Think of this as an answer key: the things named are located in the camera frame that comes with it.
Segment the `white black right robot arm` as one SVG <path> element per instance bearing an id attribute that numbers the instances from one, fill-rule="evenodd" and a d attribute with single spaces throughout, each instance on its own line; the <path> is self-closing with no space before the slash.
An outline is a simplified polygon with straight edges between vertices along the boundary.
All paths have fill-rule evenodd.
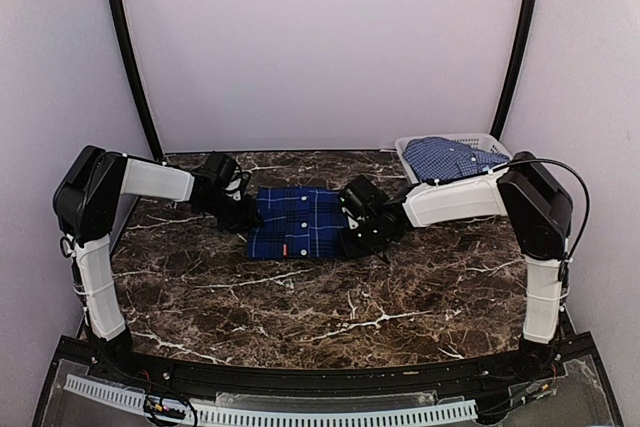
<path id="1" fill-rule="evenodd" d="M 459 179 L 428 179 L 389 197 L 360 175 L 338 193 L 348 219 L 340 233 L 349 257 L 383 254 L 410 230 L 488 216 L 508 218 L 526 263 L 523 338 L 530 342 L 510 360 L 521 381 L 534 379 L 549 363 L 568 293 L 568 268 L 580 234 L 573 234 L 573 200 L 549 171 L 561 162 L 528 151 L 509 162 Z"/>

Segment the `black frame post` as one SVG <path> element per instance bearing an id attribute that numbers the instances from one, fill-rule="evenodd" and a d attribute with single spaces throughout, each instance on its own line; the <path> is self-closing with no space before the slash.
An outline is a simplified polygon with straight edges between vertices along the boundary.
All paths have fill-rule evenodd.
<path id="1" fill-rule="evenodd" d="M 515 95 L 535 11 L 535 4 L 536 0 L 521 0 L 509 62 L 490 129 L 490 135 L 498 140 L 501 139 L 504 133 Z"/>
<path id="2" fill-rule="evenodd" d="M 154 160 L 163 160 L 165 155 L 145 94 L 126 18 L 124 0 L 108 0 L 108 2 L 122 64 L 147 147 Z"/>

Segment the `white plastic laundry basket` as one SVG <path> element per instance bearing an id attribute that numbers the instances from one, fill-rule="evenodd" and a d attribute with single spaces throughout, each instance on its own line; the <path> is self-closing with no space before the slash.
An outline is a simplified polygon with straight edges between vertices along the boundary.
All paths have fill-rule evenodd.
<path id="1" fill-rule="evenodd" d="M 512 158 L 494 137 L 481 133 L 402 137 L 394 145 L 412 184 L 486 174 Z"/>

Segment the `black frame post right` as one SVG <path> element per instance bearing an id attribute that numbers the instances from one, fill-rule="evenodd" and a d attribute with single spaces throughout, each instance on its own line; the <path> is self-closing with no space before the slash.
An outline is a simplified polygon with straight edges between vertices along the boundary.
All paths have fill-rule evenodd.
<path id="1" fill-rule="evenodd" d="M 535 11 L 535 4 L 536 0 L 521 0 L 509 62 L 490 129 L 490 135 L 498 140 L 501 139 L 504 133 L 515 95 Z"/>

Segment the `blue plaid long sleeve shirt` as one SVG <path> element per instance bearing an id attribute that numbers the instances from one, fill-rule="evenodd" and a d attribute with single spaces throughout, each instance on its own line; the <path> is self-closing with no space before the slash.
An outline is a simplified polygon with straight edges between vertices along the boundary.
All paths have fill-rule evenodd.
<path id="1" fill-rule="evenodd" d="M 314 187 L 261 187 L 256 207 L 263 224 L 248 234 L 251 260 L 341 258 L 348 227 L 338 192 Z"/>

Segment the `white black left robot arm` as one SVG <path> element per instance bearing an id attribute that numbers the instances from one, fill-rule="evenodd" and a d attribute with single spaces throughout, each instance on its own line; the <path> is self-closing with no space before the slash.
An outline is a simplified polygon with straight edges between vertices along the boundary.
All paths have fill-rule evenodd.
<path id="1" fill-rule="evenodd" d="M 110 244 L 121 197 L 133 195 L 187 203 L 232 233 L 262 225 L 250 180 L 227 154 L 212 152 L 200 167 L 185 170 L 97 146 L 83 148 L 58 186 L 53 209 L 63 234 L 60 245 L 72 261 L 74 287 L 88 337 L 105 349 L 103 368 L 120 383 L 141 374 L 130 353 L 130 329 L 120 310 L 111 268 Z"/>

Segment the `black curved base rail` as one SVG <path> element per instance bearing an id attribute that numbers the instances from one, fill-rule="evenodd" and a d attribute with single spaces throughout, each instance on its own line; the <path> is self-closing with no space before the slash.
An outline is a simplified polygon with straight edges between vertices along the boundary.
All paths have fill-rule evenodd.
<path id="1" fill-rule="evenodd" d="M 347 397 L 434 391 L 441 396 L 494 395 L 518 383 L 508 379 L 517 353 L 467 360 L 362 370 L 282 370 L 171 360 L 134 353 L 132 361 L 160 385 L 186 397 L 221 393 L 294 397 Z"/>

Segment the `blue small-check shirt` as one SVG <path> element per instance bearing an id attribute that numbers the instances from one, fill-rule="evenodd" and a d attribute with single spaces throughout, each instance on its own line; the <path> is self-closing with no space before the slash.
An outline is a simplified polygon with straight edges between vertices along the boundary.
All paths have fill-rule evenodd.
<path id="1" fill-rule="evenodd" d="M 467 178 L 487 173 L 510 161 L 508 155 L 485 151 L 443 137 L 411 140 L 402 156 L 420 182 Z"/>

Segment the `black frame post left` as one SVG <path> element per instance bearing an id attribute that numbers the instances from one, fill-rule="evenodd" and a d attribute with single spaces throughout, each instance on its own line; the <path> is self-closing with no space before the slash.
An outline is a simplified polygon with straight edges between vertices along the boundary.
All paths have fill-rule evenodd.
<path id="1" fill-rule="evenodd" d="M 165 155 L 145 94 L 126 18 L 124 0 L 108 0 L 108 2 L 122 64 L 147 147 L 154 160 L 163 160 Z"/>

